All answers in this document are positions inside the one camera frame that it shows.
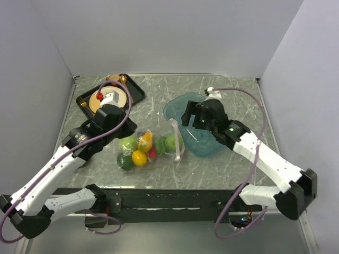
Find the green bell pepper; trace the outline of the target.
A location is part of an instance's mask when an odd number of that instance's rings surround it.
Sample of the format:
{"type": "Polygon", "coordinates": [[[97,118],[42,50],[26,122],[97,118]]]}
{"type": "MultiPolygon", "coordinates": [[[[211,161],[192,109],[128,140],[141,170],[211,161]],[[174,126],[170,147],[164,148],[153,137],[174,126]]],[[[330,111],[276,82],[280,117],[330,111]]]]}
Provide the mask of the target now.
{"type": "Polygon", "coordinates": [[[154,147],[156,150],[156,153],[161,156],[166,152],[166,137],[165,136],[160,136],[154,141],[154,147]]]}

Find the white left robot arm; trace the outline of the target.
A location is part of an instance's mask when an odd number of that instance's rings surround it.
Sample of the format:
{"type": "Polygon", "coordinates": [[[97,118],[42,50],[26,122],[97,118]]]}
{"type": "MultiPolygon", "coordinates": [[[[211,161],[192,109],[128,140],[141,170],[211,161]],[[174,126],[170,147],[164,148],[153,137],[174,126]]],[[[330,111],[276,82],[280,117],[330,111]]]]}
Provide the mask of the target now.
{"type": "Polygon", "coordinates": [[[106,194],[95,184],[58,198],[51,195],[111,141],[134,134],[137,125],[129,119],[130,112],[110,104],[102,106],[93,118],[69,132],[48,163],[27,184],[12,195],[1,195],[1,211],[22,237],[33,239],[68,214],[106,210],[106,194]]]}

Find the red chili pepper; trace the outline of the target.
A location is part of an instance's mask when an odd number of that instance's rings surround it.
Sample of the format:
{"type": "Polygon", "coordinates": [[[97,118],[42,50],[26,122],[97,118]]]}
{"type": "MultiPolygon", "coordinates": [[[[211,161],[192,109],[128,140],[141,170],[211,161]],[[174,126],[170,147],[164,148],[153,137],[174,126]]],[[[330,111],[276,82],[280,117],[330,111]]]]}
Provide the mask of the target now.
{"type": "Polygon", "coordinates": [[[150,159],[155,159],[156,156],[157,156],[157,152],[156,152],[155,147],[153,146],[153,147],[149,150],[148,157],[149,157],[150,159]]]}

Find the yellow green mango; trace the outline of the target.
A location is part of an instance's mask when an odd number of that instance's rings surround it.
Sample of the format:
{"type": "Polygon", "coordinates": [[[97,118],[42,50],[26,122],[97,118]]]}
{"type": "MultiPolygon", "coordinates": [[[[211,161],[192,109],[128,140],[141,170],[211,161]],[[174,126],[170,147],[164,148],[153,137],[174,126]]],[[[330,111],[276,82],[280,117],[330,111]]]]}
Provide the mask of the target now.
{"type": "Polygon", "coordinates": [[[138,140],[138,150],[147,153],[153,146],[153,133],[145,132],[138,140]]]}

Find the small green cabbage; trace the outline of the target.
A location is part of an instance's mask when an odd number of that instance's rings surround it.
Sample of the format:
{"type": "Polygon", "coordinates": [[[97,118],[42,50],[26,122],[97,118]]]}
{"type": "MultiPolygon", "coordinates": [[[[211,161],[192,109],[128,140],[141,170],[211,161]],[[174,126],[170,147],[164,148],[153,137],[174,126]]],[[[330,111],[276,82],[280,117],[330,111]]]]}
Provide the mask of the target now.
{"type": "MultiPolygon", "coordinates": [[[[176,151],[176,146],[175,146],[175,135],[169,135],[166,139],[165,139],[165,145],[166,145],[166,151],[167,152],[175,152],[176,151]]],[[[182,148],[182,138],[178,137],[178,141],[179,141],[179,150],[182,148]]]]}

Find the dark green avocado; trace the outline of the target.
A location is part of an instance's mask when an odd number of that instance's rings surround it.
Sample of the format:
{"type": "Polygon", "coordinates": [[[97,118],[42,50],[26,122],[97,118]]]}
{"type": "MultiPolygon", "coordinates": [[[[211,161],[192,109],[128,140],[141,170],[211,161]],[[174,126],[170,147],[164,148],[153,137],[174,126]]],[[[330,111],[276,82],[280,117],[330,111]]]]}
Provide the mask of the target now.
{"type": "Polygon", "coordinates": [[[132,161],[132,155],[130,153],[119,153],[117,155],[117,165],[120,169],[128,171],[130,170],[134,164],[132,161]]]}

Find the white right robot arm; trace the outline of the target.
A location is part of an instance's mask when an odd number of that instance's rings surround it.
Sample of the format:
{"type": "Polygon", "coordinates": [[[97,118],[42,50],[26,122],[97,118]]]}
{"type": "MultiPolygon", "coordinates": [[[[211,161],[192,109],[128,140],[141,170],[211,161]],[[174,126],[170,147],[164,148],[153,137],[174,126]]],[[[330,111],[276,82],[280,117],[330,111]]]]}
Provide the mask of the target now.
{"type": "Polygon", "coordinates": [[[291,220],[297,220],[317,196],[317,174],[310,168],[304,170],[288,162],[263,144],[246,125],[230,120],[221,101],[213,98],[204,102],[189,101],[181,120],[193,127],[209,131],[219,143],[256,164],[273,182],[274,186],[247,184],[232,197],[238,211],[249,205],[277,208],[291,220]]]}

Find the large green cabbage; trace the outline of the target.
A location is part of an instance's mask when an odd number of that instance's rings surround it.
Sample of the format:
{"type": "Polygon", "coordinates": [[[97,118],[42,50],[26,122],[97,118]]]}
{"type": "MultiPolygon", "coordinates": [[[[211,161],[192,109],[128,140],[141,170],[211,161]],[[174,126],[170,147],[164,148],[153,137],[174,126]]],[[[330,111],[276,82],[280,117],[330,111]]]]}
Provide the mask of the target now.
{"type": "Polygon", "coordinates": [[[119,147],[122,151],[134,152],[138,148],[138,138],[135,135],[119,140],[119,147]]]}

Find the yellow lemon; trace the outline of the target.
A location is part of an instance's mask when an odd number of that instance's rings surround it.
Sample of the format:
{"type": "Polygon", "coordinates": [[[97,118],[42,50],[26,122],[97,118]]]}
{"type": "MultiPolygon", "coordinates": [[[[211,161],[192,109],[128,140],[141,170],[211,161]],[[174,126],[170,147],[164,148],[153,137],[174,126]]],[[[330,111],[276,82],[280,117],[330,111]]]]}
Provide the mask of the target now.
{"type": "Polygon", "coordinates": [[[131,157],[136,166],[144,166],[148,161],[147,155],[140,150],[134,151],[131,157]]]}

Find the clear zip top bag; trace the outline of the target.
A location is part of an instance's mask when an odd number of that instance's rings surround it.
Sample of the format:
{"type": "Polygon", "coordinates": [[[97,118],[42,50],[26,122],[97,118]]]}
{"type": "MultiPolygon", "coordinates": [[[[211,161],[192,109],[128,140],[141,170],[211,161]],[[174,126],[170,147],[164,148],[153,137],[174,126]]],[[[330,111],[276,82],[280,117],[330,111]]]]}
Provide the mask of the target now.
{"type": "Polygon", "coordinates": [[[129,173],[148,167],[159,157],[178,162],[185,152],[179,123],[175,119],[169,119],[164,129],[146,129],[120,139],[118,145],[117,166],[129,173]]]}

